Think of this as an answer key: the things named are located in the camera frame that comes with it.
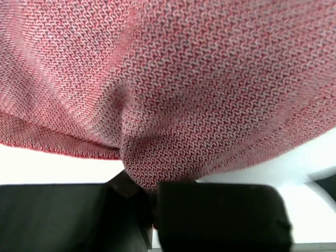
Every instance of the knit pattern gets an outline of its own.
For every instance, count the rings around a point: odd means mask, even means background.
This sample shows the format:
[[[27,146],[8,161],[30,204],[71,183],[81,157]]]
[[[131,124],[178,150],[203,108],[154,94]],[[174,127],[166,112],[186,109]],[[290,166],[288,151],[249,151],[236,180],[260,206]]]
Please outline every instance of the knit pattern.
[[[147,190],[332,129],[335,83],[335,0],[0,0],[0,143]]]

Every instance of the pinched fabric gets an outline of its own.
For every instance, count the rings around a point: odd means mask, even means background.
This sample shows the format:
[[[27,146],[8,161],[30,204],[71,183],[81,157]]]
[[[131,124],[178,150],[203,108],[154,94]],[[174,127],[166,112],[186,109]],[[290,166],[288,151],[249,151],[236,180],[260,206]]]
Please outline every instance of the pinched fabric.
[[[335,83],[336,0],[0,0],[0,142],[147,190],[332,129]]]

